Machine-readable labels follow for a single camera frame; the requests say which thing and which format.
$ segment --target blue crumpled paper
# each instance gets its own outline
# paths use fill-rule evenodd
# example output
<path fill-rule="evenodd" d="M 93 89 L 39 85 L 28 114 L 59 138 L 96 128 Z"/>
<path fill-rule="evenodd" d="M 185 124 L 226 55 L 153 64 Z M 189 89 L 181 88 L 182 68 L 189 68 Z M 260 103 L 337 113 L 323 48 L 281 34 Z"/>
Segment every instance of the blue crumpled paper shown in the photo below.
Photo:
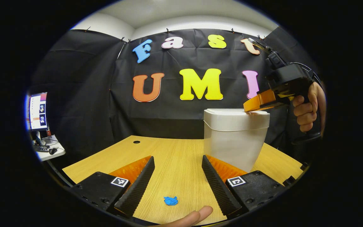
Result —
<path fill-rule="evenodd" d="M 166 203 L 166 205 L 169 206 L 174 206 L 179 202 L 176 196 L 174 198 L 171 197 L 163 197 L 163 198 L 164 198 L 164 203 Z"/>

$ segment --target computer mouse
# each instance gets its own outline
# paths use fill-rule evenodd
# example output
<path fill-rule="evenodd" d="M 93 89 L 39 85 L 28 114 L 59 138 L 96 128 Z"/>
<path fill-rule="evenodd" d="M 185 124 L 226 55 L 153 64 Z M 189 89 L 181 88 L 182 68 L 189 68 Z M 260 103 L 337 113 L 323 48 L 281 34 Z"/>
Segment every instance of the computer mouse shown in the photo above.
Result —
<path fill-rule="evenodd" d="M 57 152 L 57 148 L 50 148 L 49 149 L 49 154 L 54 154 Z"/>

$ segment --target blue object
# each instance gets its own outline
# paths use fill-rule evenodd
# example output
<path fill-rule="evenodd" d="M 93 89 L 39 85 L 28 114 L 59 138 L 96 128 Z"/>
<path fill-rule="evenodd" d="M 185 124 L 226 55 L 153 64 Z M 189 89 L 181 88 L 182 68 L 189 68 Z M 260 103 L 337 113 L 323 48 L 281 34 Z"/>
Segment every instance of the blue object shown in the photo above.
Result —
<path fill-rule="evenodd" d="M 149 45 L 149 43 L 152 43 L 152 40 L 147 39 L 143 43 L 135 47 L 134 50 L 132 50 L 137 54 L 137 63 L 141 63 L 143 60 L 147 59 L 150 56 L 150 53 L 146 53 L 146 51 L 151 50 L 151 46 Z"/>
<path fill-rule="evenodd" d="M 176 196 L 174 198 L 171 197 L 163 197 L 163 198 L 164 198 L 164 203 L 166 203 L 166 205 L 169 206 L 174 206 L 179 202 Z"/>

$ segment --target desk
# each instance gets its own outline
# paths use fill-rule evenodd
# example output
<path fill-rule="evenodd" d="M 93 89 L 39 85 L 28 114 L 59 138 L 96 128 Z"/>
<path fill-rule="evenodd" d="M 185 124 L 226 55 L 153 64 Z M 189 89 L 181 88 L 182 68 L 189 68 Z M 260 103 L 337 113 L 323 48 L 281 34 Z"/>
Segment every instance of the desk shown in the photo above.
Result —
<path fill-rule="evenodd" d="M 130 136 L 88 158 L 62 169 L 75 183 L 96 171 L 110 173 L 133 161 L 153 155 L 155 170 L 135 210 L 134 217 L 153 223 L 183 218 L 204 205 L 213 213 L 200 224 L 226 220 L 201 168 L 202 139 L 169 139 Z M 301 164 L 268 144 L 263 145 L 252 171 L 260 170 L 280 184 L 291 175 L 297 178 Z M 168 206 L 163 197 L 177 196 L 179 203 Z"/>
<path fill-rule="evenodd" d="M 54 154 L 50 154 L 49 152 L 38 152 L 36 151 L 37 155 L 40 158 L 40 161 L 46 161 L 61 155 L 65 154 L 65 150 L 62 147 L 62 145 L 58 142 L 58 139 L 55 137 L 55 135 L 51 136 L 52 140 L 49 140 L 49 138 L 44 138 L 46 141 L 46 145 L 50 145 L 50 148 L 57 148 L 57 151 Z"/>

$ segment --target trash can lid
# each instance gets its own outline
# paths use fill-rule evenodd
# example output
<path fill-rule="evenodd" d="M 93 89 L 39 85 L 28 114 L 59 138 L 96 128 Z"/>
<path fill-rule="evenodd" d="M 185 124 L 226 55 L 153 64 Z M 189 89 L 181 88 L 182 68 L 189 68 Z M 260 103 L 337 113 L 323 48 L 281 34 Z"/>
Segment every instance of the trash can lid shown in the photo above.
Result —
<path fill-rule="evenodd" d="M 204 122 L 217 131 L 245 131 L 268 128 L 270 114 L 261 110 L 245 112 L 244 109 L 206 109 Z"/>

